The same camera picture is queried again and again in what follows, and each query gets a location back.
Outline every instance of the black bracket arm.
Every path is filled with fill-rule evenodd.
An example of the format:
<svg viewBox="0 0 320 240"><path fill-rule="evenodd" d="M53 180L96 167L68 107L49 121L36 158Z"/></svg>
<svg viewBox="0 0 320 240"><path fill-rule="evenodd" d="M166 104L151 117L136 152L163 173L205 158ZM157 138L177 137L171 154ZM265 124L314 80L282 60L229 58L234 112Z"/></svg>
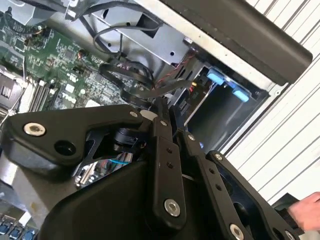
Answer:
<svg viewBox="0 0 320 240"><path fill-rule="evenodd" d="M163 104L162 117L153 119L148 142L149 177L146 203L147 224L161 234L180 231L187 211L179 147L173 143L169 111Z"/></svg>
<svg viewBox="0 0 320 240"><path fill-rule="evenodd" d="M224 184L229 187L230 198L241 221L254 239L299 239L286 221L221 153L210 151L206 158L217 166Z"/></svg>
<svg viewBox="0 0 320 240"><path fill-rule="evenodd" d="M207 227L217 239L235 239L238 234L238 239L253 240L234 208L216 165L205 158L199 142L182 130L178 130L176 141L183 159L182 173L198 184Z"/></svg>
<svg viewBox="0 0 320 240"><path fill-rule="evenodd" d="M1 147L18 166L63 180L86 157L93 158L105 136L119 128L138 128L143 120L129 105L17 114L5 121Z"/></svg>

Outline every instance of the black mechanical arm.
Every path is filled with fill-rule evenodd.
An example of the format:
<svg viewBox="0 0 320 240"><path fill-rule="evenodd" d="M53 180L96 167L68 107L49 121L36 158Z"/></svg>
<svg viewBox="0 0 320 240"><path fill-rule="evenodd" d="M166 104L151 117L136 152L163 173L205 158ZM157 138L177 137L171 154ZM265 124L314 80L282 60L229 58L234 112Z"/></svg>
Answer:
<svg viewBox="0 0 320 240"><path fill-rule="evenodd" d="M113 105L6 120L3 152L48 213L37 240L299 239L221 153L202 152L175 106L157 98L153 112L146 118ZM133 161L58 198L79 166L121 152L133 153ZM25 199L34 197L25 191ZM27 208L42 211L34 200Z"/></svg>

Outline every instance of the screw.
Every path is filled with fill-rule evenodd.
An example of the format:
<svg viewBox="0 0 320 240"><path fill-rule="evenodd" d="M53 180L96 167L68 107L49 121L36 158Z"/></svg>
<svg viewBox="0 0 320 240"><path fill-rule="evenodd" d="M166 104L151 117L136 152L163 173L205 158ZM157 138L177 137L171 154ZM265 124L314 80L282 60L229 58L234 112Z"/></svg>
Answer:
<svg viewBox="0 0 320 240"><path fill-rule="evenodd" d="M173 199L167 199L164 201L164 209L173 217L178 217L180 215L180 206Z"/></svg>
<svg viewBox="0 0 320 240"><path fill-rule="evenodd" d="M165 121L160 121L160 123L163 125L163 126L168 126L168 124L165 122Z"/></svg>
<svg viewBox="0 0 320 240"><path fill-rule="evenodd" d="M243 232L241 231L241 229L237 225L231 224L230 231L236 240L244 240L245 239Z"/></svg>
<svg viewBox="0 0 320 240"><path fill-rule="evenodd" d="M215 158L218 159L219 161L222 161L222 156L218 153L216 153L215 155Z"/></svg>
<svg viewBox="0 0 320 240"><path fill-rule="evenodd" d="M295 237L289 232L289 231L284 231L285 232L285 234L288 236L288 238L290 239L290 240L295 240Z"/></svg>
<svg viewBox="0 0 320 240"><path fill-rule="evenodd" d="M135 118L138 117L138 114L136 114L134 111L131 111L131 112L130 112L130 115L131 115L132 117L135 117Z"/></svg>
<svg viewBox="0 0 320 240"><path fill-rule="evenodd" d="M26 134L34 137L41 137L46 133L46 128L36 122L27 123L24 125L23 130Z"/></svg>
<svg viewBox="0 0 320 240"><path fill-rule="evenodd" d="M195 137L192 135L192 134L189 134L188 137L192 140L192 141L195 141Z"/></svg>

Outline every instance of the blue wire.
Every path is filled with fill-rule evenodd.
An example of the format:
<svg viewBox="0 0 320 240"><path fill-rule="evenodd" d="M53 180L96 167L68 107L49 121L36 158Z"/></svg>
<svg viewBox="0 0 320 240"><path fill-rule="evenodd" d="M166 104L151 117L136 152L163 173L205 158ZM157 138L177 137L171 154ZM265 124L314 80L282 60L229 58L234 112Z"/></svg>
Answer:
<svg viewBox="0 0 320 240"><path fill-rule="evenodd" d="M113 162L114 164L128 164L129 162L127 161L118 161L114 159L108 159L110 162Z"/></svg>

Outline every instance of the red wire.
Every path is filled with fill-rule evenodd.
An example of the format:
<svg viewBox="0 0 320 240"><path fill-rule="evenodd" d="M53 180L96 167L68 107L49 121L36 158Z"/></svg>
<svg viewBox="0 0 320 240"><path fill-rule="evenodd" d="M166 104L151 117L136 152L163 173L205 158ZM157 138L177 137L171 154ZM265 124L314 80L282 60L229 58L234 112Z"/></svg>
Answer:
<svg viewBox="0 0 320 240"><path fill-rule="evenodd" d="M159 83L161 83L163 80L165 80L167 77L169 77L169 76L171 76L172 74L174 74L174 73L180 68L181 65L187 64L187 63L190 61L190 59L192 59L194 56L195 56L195 54L189 56L185 61L179 63L178 66L175 67L175 69L173 69L171 72L169 72L168 74L166 74L164 77L160 78L156 83L159 84Z"/></svg>

